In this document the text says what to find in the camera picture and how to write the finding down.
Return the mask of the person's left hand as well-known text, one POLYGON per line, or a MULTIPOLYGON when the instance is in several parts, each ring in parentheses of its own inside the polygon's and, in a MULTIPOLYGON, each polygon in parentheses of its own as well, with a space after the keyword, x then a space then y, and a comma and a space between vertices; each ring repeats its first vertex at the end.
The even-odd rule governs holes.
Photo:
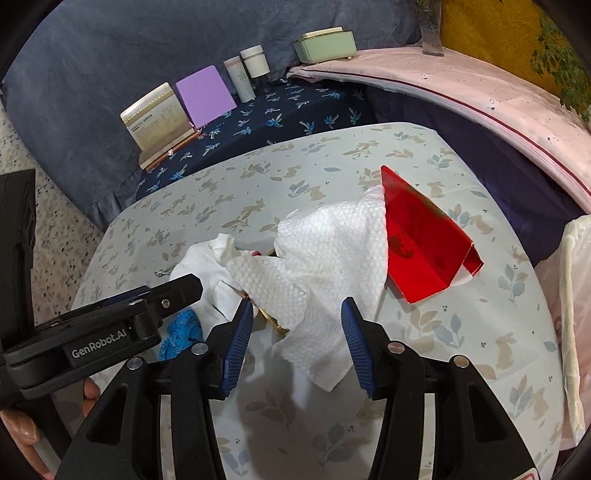
MULTIPOLYGON (((83 382, 82 413, 86 417, 101 394, 100 388, 91 378, 83 382)), ((41 440, 41 434, 31 418, 22 412, 5 409, 1 419, 21 454, 28 461, 37 475, 43 479, 53 480, 55 474, 39 456, 34 446, 41 440)))

